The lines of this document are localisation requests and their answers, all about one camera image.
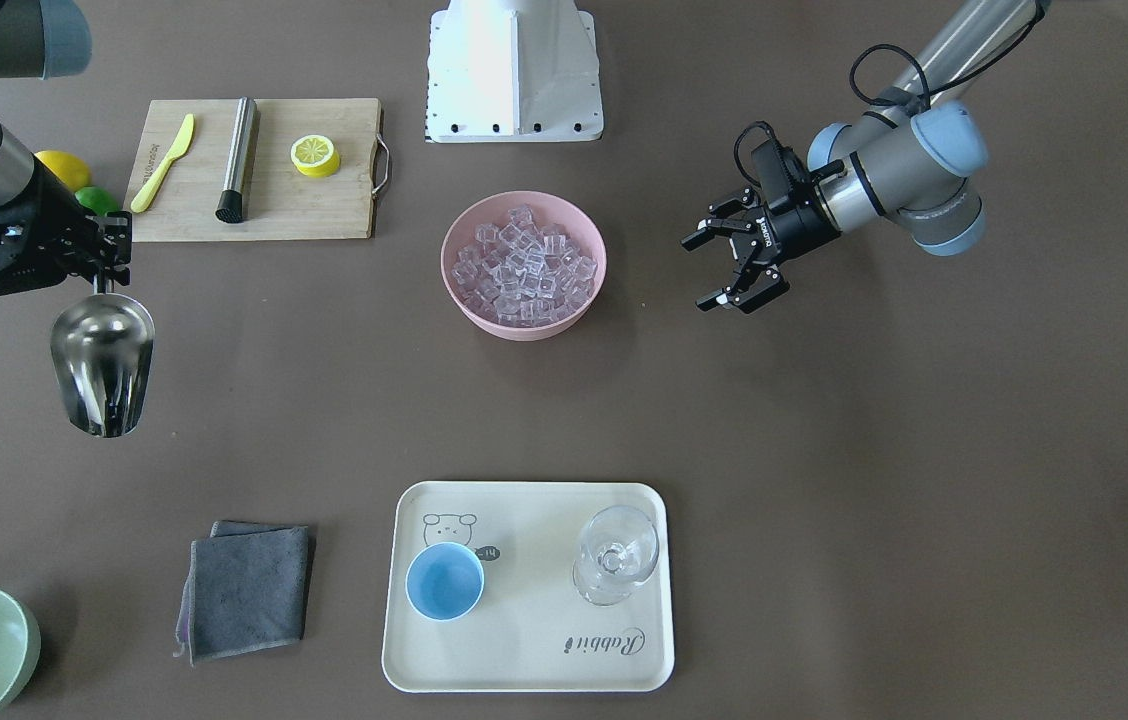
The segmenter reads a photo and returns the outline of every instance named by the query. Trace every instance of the brown tabletop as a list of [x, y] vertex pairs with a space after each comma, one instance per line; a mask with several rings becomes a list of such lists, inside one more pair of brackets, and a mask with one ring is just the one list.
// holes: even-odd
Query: brown tabletop
[[[760, 313], [693, 306], [732, 263], [678, 240], [741, 186], [739, 129], [767, 118], [803, 152], [853, 122], [848, 64], [919, 50], [958, 7], [938, 5], [582, 3], [601, 140], [440, 146], [442, 3], [83, 1], [92, 67], [0, 81], [0, 120], [112, 192], [152, 99], [380, 97], [395, 165], [372, 240], [136, 247], [158, 340], [130, 437], [85, 436], [58, 401], [49, 327], [87, 286], [0, 299], [0, 587], [44, 636], [5, 715], [1128, 717], [1128, 0], [1054, 3], [966, 95], [992, 156], [973, 251], [932, 258], [878, 222], [785, 265]], [[608, 243], [599, 300], [549, 341], [474, 328], [437, 276], [456, 216], [514, 188]], [[655, 488], [672, 678], [393, 688], [393, 516], [424, 478]], [[217, 519], [311, 525], [307, 634], [192, 669], [171, 631]]]

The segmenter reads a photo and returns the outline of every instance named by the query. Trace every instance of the wooden cutting board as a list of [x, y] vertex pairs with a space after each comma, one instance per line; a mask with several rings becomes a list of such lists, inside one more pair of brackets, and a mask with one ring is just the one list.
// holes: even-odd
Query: wooden cutting board
[[[190, 150], [168, 170], [151, 208], [133, 217], [135, 242], [344, 240], [372, 237], [378, 99], [257, 100], [256, 142], [245, 176], [243, 223], [213, 213], [235, 131], [231, 100], [152, 100], [124, 195], [133, 196], [160, 164], [186, 113], [195, 115]], [[299, 137], [324, 135], [341, 155], [327, 178], [308, 178], [289, 160]]]

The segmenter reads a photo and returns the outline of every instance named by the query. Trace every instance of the robotic arm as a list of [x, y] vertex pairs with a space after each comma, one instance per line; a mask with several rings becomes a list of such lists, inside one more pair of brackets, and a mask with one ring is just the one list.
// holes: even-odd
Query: robotic arm
[[[738, 169], [750, 186], [712, 202], [707, 218], [680, 242], [687, 251], [716, 237], [732, 246], [732, 281], [697, 306], [752, 313], [791, 288], [779, 270], [784, 261], [875, 218], [906, 228], [933, 255], [957, 255], [979, 240], [985, 213], [968, 178], [986, 164], [986, 146], [957, 97], [1025, 39], [1049, 3], [968, 0], [919, 58], [892, 45], [871, 47], [849, 73], [853, 91], [869, 105], [865, 113], [853, 126], [835, 123], [821, 131], [807, 165], [768, 123], [752, 123], [734, 144]], [[869, 97], [853, 76], [876, 50], [896, 51], [911, 69]], [[738, 158], [743, 138], [756, 129], [767, 135], [751, 151], [759, 178]]]
[[[0, 77], [81, 72], [88, 24], [71, 0], [0, 0]], [[131, 217], [99, 218], [0, 124], [0, 296], [80, 275], [127, 284]]]

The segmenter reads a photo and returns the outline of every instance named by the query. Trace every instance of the cartoon bear drawing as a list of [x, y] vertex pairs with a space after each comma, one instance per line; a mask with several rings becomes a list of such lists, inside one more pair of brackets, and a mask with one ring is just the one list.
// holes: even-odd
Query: cartoon bear drawing
[[422, 530], [422, 539], [428, 546], [438, 542], [455, 542], [460, 544], [472, 544], [472, 535], [476, 524], [476, 516], [467, 515], [435, 515], [433, 512], [422, 516], [422, 524], [426, 527]]

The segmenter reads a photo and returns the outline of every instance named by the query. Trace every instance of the towel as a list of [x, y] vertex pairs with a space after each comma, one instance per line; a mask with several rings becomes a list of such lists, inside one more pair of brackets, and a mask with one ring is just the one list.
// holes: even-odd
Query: towel
[[218, 520], [193, 541], [174, 633], [190, 664], [302, 639], [309, 553], [303, 525]]

